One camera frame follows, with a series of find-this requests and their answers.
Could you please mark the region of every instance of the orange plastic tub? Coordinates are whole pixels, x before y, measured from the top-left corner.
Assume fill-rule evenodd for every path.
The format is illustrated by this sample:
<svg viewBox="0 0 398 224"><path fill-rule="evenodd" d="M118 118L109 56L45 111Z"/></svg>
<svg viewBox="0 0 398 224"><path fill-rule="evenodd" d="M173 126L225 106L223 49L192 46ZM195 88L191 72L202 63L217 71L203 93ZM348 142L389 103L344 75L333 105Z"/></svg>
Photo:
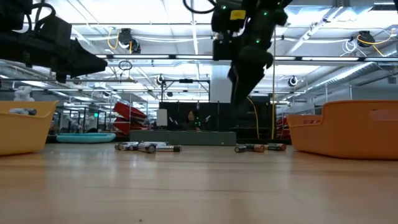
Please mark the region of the orange plastic tub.
<svg viewBox="0 0 398 224"><path fill-rule="evenodd" d="M0 101L0 155L42 150L57 103ZM34 108L37 113L35 116L9 113L13 108Z"/></svg>
<svg viewBox="0 0 398 224"><path fill-rule="evenodd" d="M293 147L345 159L398 159L398 101L336 101L320 116L289 115Z"/></svg>

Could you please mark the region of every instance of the wooden table surface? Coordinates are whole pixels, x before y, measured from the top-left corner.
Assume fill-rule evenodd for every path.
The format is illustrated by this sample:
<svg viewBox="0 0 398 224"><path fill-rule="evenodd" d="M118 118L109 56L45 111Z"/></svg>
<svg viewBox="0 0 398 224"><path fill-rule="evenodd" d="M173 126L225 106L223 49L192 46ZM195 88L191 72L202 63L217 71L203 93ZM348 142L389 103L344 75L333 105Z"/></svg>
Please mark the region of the wooden table surface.
<svg viewBox="0 0 398 224"><path fill-rule="evenodd" d="M49 144L0 157L0 223L398 223L398 162Z"/></svg>

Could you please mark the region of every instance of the gray platform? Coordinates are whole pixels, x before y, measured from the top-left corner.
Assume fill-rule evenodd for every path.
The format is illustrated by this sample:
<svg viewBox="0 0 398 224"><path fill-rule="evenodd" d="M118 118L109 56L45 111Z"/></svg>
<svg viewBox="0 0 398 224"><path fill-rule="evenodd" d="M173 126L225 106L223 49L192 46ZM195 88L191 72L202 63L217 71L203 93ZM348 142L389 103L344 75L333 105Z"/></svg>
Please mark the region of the gray platform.
<svg viewBox="0 0 398 224"><path fill-rule="evenodd" d="M185 146L235 146L235 132L130 131L130 141L165 141Z"/></svg>

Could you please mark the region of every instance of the yellow label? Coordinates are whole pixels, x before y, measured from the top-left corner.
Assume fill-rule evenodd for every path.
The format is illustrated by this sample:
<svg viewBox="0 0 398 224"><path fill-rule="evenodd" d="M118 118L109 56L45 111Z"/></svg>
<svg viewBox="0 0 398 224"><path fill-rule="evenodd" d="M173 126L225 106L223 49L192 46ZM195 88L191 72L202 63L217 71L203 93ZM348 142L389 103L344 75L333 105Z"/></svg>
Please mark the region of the yellow label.
<svg viewBox="0 0 398 224"><path fill-rule="evenodd" d="M230 20L244 19L246 17L245 10L232 10Z"/></svg>

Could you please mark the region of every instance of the light blue tub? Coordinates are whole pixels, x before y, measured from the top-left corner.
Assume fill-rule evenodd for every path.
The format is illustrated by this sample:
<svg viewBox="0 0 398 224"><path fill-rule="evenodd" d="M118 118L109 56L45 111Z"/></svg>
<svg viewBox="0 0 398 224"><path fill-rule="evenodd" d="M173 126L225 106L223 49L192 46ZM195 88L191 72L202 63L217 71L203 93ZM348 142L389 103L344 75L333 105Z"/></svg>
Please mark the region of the light blue tub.
<svg viewBox="0 0 398 224"><path fill-rule="evenodd" d="M62 143L102 143L115 139L114 133L62 133L57 141Z"/></svg>

